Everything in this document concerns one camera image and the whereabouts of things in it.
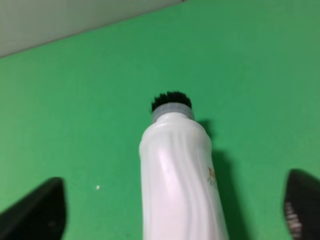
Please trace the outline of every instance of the gray bottle cap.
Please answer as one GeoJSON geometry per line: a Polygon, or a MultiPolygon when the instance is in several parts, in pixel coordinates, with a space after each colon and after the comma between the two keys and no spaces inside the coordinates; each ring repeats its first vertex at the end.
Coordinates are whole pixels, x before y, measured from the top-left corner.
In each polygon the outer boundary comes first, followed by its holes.
{"type": "Polygon", "coordinates": [[[167,113],[181,113],[185,114],[189,119],[195,120],[194,113],[192,112],[190,107],[178,102],[169,102],[161,106],[158,106],[152,112],[152,123],[155,123],[161,115],[167,113]]]}

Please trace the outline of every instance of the green backdrop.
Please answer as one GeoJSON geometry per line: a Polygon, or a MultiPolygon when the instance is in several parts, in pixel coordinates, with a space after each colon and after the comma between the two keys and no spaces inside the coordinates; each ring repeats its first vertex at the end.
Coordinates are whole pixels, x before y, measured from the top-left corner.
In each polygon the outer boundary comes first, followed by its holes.
{"type": "Polygon", "coordinates": [[[211,134],[231,240],[289,240],[288,171],[320,176],[319,10],[188,0],[0,59],[0,211],[61,176],[65,240],[141,240],[140,139],[153,97],[180,90],[211,134]]]}

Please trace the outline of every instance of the white bottle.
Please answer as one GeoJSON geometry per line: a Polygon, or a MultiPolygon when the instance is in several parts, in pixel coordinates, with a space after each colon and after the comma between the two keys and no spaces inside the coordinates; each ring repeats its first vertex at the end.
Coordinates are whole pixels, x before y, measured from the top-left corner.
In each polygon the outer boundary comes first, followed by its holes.
{"type": "Polygon", "coordinates": [[[143,240],[229,239],[211,140],[193,119],[185,104],[163,104],[142,136],[143,240]]]}

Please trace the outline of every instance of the green surface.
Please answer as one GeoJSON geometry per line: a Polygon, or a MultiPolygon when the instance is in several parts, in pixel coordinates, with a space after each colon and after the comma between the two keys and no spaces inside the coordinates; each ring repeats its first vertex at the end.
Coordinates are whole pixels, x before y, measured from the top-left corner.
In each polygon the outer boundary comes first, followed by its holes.
{"type": "Polygon", "coordinates": [[[288,170],[320,176],[319,10],[189,0],[0,59],[0,211],[62,176],[64,239],[141,240],[139,142],[181,90],[214,133],[231,240],[289,240],[288,170]]]}

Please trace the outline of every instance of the plastic bottle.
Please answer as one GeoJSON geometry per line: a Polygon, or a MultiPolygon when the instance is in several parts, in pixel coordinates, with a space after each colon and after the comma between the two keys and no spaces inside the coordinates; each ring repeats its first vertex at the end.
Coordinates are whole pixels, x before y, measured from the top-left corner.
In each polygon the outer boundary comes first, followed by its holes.
{"type": "Polygon", "coordinates": [[[168,102],[139,147],[143,240],[228,240],[211,140],[191,104],[168,102]]]}

